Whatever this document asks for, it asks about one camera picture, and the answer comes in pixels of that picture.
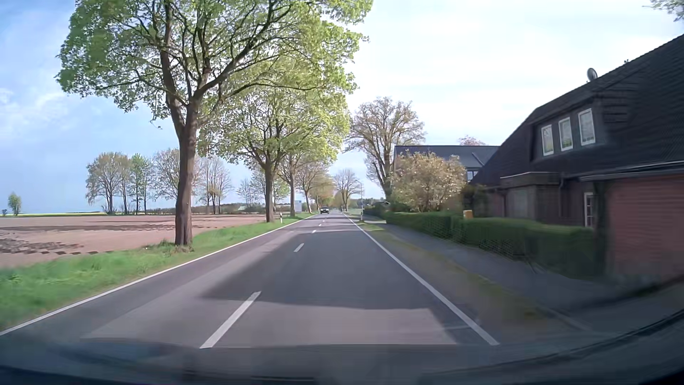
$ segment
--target blue sky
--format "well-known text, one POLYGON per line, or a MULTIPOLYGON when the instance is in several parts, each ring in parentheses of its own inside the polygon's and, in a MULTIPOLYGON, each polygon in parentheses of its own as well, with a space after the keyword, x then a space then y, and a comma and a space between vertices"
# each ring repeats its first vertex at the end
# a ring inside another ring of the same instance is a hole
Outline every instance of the blue sky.
MULTIPOLYGON (((379 96, 412 101, 428 144, 470 134, 498 145, 536 106, 584 84, 588 67, 601 75, 684 33, 684 23, 648 4, 376 0, 356 27, 370 41, 349 65, 360 88, 347 102, 353 111, 379 96)), ((0 206, 15 191, 25 212, 98 210, 85 198, 88 162, 103 151, 151 156, 177 144, 169 122, 153 125, 144 108, 126 114, 113 101, 60 90, 55 55, 72 11, 72 1, 0 5, 0 206)), ((365 179, 362 154, 341 154, 332 172, 345 167, 362 177, 365 196, 382 195, 365 179)), ((234 185, 249 174, 229 169, 234 185)))

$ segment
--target hedge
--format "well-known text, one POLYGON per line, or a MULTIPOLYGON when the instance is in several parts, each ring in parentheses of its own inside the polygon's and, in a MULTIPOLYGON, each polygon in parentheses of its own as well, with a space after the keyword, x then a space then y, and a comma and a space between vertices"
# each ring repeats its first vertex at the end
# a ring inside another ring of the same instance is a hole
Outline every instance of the hedge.
POLYGON ((387 211, 384 218, 390 224, 535 262, 566 277, 593 277, 604 269, 603 258, 595 252, 595 233, 586 227, 545 225, 527 219, 463 219, 453 212, 387 211))
POLYGON ((409 227, 439 238, 451 236, 451 222, 455 216, 453 212, 391 212, 384 213, 387 223, 409 227))

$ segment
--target window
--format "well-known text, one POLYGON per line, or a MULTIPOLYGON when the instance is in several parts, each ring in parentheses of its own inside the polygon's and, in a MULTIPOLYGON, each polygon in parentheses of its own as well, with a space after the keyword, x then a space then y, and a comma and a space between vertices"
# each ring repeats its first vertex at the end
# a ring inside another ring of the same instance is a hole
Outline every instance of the window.
POLYGON ((594 135, 594 117, 592 116, 592 109, 582 111, 578 114, 579 117, 579 137, 582 145, 590 145, 596 142, 594 135))
POLYGON ((558 122, 558 134, 560 137, 560 151, 569 150, 573 147, 573 128, 570 118, 558 122))
POLYGON ((586 227, 594 227, 594 193, 584 193, 584 225, 586 227))
POLYGON ((553 132, 550 125, 542 127, 542 150, 545 156, 553 153, 553 132))

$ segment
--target red brick building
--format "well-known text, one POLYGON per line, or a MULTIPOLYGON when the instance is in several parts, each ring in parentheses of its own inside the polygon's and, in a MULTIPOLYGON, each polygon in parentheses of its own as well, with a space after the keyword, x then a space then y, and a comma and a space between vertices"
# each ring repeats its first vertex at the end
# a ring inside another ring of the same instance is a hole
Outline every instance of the red brick building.
POLYGON ((684 36, 536 108, 476 215, 593 227, 610 275, 684 274, 684 36))

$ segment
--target green grass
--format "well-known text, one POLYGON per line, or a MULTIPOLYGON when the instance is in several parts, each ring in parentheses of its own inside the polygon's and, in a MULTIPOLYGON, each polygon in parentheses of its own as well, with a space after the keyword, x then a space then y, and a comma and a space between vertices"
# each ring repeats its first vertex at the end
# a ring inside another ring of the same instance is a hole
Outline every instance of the green grass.
POLYGON ((255 223, 204 232, 193 239, 192 249, 177 249, 163 241, 140 249, 0 269, 0 330, 307 216, 283 218, 282 224, 255 223))
POLYGON ((105 212, 47 212, 43 214, 19 214, 19 215, 13 215, 10 213, 7 213, 7 215, 4 218, 24 218, 24 217, 31 217, 31 216, 104 216, 107 215, 105 212))

